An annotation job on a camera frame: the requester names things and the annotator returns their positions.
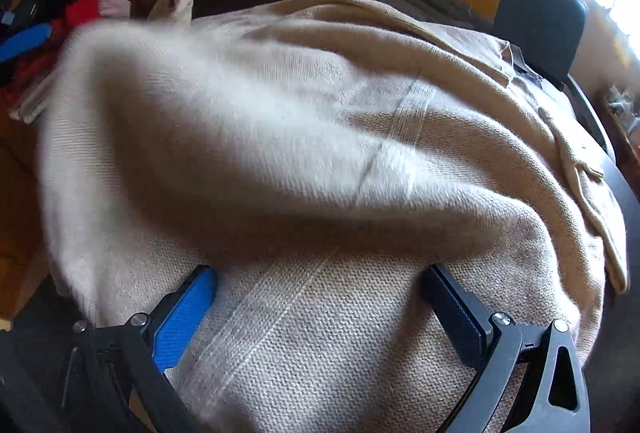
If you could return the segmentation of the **beige knit sweater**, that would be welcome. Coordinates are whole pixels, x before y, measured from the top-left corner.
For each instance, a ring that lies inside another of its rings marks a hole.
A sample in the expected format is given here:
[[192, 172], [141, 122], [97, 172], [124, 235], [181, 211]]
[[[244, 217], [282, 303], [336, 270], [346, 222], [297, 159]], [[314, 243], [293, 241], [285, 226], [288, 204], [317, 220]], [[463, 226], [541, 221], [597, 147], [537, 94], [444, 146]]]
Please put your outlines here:
[[416, 282], [442, 263], [585, 361], [630, 280], [598, 144], [511, 45], [376, 0], [99, 21], [40, 125], [47, 252], [90, 323], [190, 270], [215, 305], [169, 378], [205, 432], [433, 432], [472, 372]]

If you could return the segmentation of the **red garment pile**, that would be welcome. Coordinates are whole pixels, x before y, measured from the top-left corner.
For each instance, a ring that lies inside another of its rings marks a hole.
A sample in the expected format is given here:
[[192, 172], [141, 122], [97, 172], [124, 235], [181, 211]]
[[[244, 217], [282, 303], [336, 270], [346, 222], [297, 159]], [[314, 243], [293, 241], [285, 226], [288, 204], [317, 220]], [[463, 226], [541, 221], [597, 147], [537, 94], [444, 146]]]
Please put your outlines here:
[[100, 20], [99, 0], [75, 0], [65, 5], [61, 17], [42, 23], [53, 28], [46, 44], [1, 63], [1, 108], [8, 109], [18, 101], [27, 87], [40, 75], [47, 75], [58, 61], [66, 38], [78, 26]]

